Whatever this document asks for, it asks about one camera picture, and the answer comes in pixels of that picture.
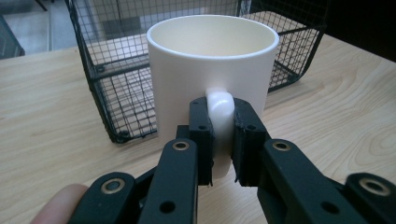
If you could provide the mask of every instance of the floor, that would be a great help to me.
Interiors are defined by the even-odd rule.
[[[332,0],[326,33],[396,62],[396,1]]]
[[[77,45],[64,0],[0,0],[0,14],[14,33],[26,55]]]

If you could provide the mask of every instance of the black metal wire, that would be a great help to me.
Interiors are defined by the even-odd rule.
[[[159,21],[220,14],[279,34],[269,91],[299,80],[326,27],[330,0],[65,0],[92,96],[113,142],[156,132],[146,31]]]

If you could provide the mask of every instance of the wooden table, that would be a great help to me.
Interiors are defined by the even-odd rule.
[[[299,146],[344,183],[369,172],[396,183],[396,63],[324,36],[307,74],[268,95],[270,134]],[[119,171],[139,176],[161,155],[156,135],[110,142],[78,50],[0,61],[0,222],[28,223],[71,183]],[[199,223],[265,223],[256,189],[234,172],[199,188]]]

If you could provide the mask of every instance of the finger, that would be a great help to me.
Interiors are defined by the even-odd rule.
[[[67,223],[88,187],[74,184],[61,189],[44,205],[31,224]]]

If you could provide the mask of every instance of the white mug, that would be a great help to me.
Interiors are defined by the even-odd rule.
[[[219,102],[227,94],[218,91],[227,91],[262,113],[279,42],[270,27],[238,17],[197,15],[161,21],[148,30],[147,39],[162,145],[176,137],[177,125],[189,123],[190,102],[206,90],[216,90]]]

